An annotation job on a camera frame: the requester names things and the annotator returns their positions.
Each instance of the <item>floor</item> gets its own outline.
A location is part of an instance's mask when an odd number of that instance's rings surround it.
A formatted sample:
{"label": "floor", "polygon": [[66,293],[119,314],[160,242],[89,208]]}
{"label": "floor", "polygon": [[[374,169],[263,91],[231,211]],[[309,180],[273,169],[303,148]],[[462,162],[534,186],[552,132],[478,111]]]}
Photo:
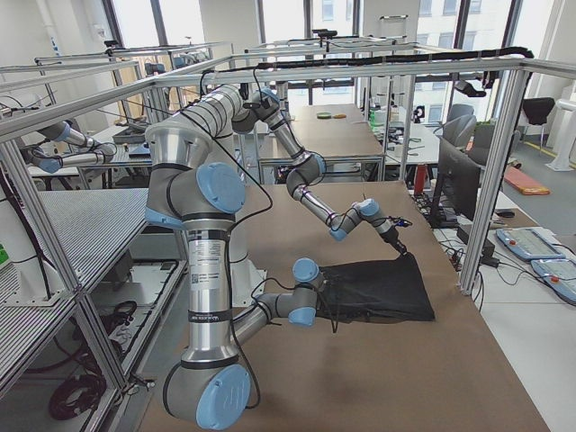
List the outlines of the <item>floor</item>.
{"label": "floor", "polygon": [[549,195],[523,195],[504,183],[503,191],[512,201],[535,219],[541,226],[556,234],[576,234],[576,170],[556,172],[545,166],[552,158],[539,153],[526,144],[518,145],[514,155],[521,163],[521,170],[548,187]]}

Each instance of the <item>black fabric bag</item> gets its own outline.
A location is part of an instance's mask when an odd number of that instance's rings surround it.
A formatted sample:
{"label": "black fabric bag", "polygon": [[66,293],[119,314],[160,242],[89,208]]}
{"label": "black fabric bag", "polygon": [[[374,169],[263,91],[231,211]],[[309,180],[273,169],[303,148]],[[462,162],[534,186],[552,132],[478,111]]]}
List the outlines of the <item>black fabric bag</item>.
{"label": "black fabric bag", "polygon": [[434,319],[418,263],[410,253],[393,261],[364,261],[320,270],[326,283],[319,294],[319,317],[336,322]]}

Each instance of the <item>metal shelf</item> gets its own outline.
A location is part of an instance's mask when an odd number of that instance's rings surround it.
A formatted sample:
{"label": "metal shelf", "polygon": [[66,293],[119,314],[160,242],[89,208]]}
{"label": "metal shelf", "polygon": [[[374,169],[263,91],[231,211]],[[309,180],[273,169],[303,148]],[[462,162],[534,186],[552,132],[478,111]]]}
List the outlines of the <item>metal shelf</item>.
{"label": "metal shelf", "polygon": [[[17,290],[16,270],[8,265],[0,271],[0,302]],[[0,307],[0,398],[72,316],[74,307],[71,297],[52,308]]]}
{"label": "metal shelf", "polygon": [[[81,290],[90,293],[144,229],[146,189],[45,192],[58,238],[74,268]],[[0,304],[18,290],[15,269],[0,270]],[[53,338],[75,310],[74,296],[51,308],[0,306],[0,398]]]}
{"label": "metal shelf", "polygon": [[58,238],[90,293],[144,229],[148,189],[40,193]]}

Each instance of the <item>robotic arm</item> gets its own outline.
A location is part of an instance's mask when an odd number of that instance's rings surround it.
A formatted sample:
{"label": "robotic arm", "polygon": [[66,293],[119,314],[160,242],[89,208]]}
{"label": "robotic arm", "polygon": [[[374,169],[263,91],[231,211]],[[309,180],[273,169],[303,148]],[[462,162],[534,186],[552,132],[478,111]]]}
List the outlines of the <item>robotic arm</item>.
{"label": "robotic arm", "polygon": [[242,343],[273,318],[311,326],[322,283],[318,266],[302,258],[292,269],[294,291],[262,294],[251,308],[233,317],[228,250],[235,214],[246,196],[236,169],[224,163],[230,162],[225,153],[233,154],[232,131],[250,131],[258,120],[270,126],[294,160],[288,182],[292,198],[319,217],[335,239],[368,221],[384,241],[406,253],[376,201],[355,203],[338,215],[308,190],[324,172],[324,163],[298,143],[269,93],[258,92],[245,103],[236,86],[223,85],[149,126],[146,139],[153,167],[146,218],[152,224],[185,230],[189,246],[190,340],[165,380],[163,402],[167,412],[202,428],[227,428],[246,407],[250,378],[238,364]]}
{"label": "robotic arm", "polygon": [[354,202],[346,213],[339,214],[310,191],[310,184],[323,176],[326,171],[324,160],[320,155],[306,151],[298,142],[280,112],[278,100],[272,92],[266,89],[260,95],[257,94],[248,107],[250,112],[245,119],[232,122],[234,131],[238,133],[251,131],[258,120],[268,124],[293,160],[293,170],[286,179],[288,193],[323,221],[335,240],[343,240],[360,222],[367,221],[386,243],[392,245],[401,255],[407,253],[406,247],[398,238],[396,224],[383,214],[380,205],[374,199]]}
{"label": "robotic arm", "polygon": [[112,143],[102,143],[88,137],[71,128],[66,121],[40,129],[38,132],[48,140],[66,142],[83,150],[67,156],[48,155],[40,146],[21,150],[26,163],[31,163],[47,173],[55,173],[63,167],[102,165],[110,162],[116,154],[116,146]]}

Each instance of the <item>table surface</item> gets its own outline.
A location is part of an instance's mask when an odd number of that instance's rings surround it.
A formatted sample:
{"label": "table surface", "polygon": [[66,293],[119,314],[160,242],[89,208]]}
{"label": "table surface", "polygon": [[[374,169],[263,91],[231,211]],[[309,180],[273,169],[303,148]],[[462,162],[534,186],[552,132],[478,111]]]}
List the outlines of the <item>table surface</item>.
{"label": "table surface", "polygon": [[[266,189],[274,207],[247,221],[247,231],[250,258],[269,276],[293,283],[290,269],[299,257],[321,266],[395,258],[367,224],[334,243],[283,186]],[[337,211],[365,195],[414,222],[400,235],[418,260],[436,321],[341,324],[336,335],[325,319],[313,328],[262,329],[245,346],[262,404],[230,430],[548,430],[473,302],[459,293],[456,273],[405,186],[320,184],[314,190]],[[265,205],[250,188],[248,208]],[[274,233],[274,240],[263,232]],[[170,417],[155,398],[139,430],[200,429]]]}
{"label": "table surface", "polygon": [[[344,119],[320,120],[316,113],[345,113]],[[291,121],[292,131],[309,151],[320,153],[324,158],[354,158],[381,156],[382,145],[378,142],[360,110],[352,103],[342,105],[312,105],[295,110]],[[291,158],[272,136],[265,137],[260,149],[260,160],[288,160]]]}

